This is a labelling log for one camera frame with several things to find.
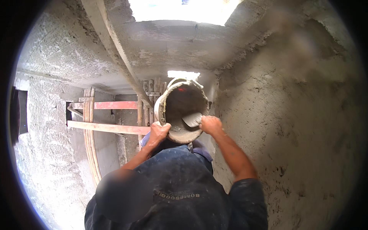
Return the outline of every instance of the red wooden plank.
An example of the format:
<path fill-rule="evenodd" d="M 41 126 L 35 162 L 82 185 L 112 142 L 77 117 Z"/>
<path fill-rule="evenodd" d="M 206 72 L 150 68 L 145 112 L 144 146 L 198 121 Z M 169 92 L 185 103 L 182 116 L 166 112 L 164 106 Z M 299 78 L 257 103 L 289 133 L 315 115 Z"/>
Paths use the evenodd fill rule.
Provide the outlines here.
<path fill-rule="evenodd" d="M 83 109 L 83 103 L 70 103 L 72 109 Z M 95 109 L 137 109 L 137 102 L 95 102 Z"/>
<path fill-rule="evenodd" d="M 81 121 L 68 121 L 68 127 L 81 128 L 85 130 L 95 130 L 101 132 L 117 132 L 117 133 L 138 134 L 138 135 L 146 135 L 151 130 L 150 127 L 143 127 L 143 126 L 98 124 Z"/>

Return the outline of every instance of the forearm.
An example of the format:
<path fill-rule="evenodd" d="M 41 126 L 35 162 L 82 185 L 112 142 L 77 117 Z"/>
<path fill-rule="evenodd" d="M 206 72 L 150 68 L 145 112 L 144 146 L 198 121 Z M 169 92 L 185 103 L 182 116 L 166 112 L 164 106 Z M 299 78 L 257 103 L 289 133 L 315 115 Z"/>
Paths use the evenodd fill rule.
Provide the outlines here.
<path fill-rule="evenodd" d="M 212 135 L 221 149 L 222 155 L 235 175 L 235 181 L 258 178 L 257 172 L 243 150 L 224 131 Z"/>
<path fill-rule="evenodd" d="M 121 169 L 135 169 L 151 157 L 152 152 L 158 146 L 157 141 L 148 141 L 147 144 L 135 155 L 128 163 L 124 164 Z"/>

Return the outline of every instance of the dark blue shirt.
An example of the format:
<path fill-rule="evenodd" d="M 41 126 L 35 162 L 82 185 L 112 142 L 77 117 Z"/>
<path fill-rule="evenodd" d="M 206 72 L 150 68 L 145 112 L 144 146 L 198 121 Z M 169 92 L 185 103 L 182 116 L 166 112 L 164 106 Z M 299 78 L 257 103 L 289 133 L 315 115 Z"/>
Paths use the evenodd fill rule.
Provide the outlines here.
<path fill-rule="evenodd" d="M 235 182 L 226 194 L 205 161 L 186 145 L 162 150 L 134 169 L 154 187 L 149 212 L 130 224 L 115 223 L 99 212 L 93 197 L 86 208 L 86 230 L 266 230 L 267 209 L 261 183 L 257 179 L 243 179 Z"/>

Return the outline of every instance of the worker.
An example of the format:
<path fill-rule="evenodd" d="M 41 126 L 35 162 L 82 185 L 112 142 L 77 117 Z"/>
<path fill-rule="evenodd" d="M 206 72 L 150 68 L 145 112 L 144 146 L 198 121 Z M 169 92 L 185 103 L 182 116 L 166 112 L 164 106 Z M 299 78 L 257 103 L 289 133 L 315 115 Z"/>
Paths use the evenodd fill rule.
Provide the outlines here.
<path fill-rule="evenodd" d="M 170 127 L 153 123 L 144 147 L 122 167 L 139 172 L 152 184 L 149 211 L 133 223 L 112 222 L 99 210 L 94 196 L 86 208 L 85 229 L 266 230 L 267 209 L 256 169 L 225 133 L 220 119 L 202 116 L 199 128 L 214 138 L 235 176 L 229 194 L 213 177 L 212 159 L 201 144 L 193 142 L 193 153 L 188 145 L 179 145 L 154 154 L 169 141 Z"/>

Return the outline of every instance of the putty knife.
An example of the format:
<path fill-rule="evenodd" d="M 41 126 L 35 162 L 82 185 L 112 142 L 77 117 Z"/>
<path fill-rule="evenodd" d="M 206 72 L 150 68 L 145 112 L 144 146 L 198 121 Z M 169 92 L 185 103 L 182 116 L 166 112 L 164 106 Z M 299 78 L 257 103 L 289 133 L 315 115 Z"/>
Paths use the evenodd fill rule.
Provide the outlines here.
<path fill-rule="evenodd" d="M 192 113 L 182 118 L 189 127 L 196 127 L 201 123 L 202 113 Z"/>

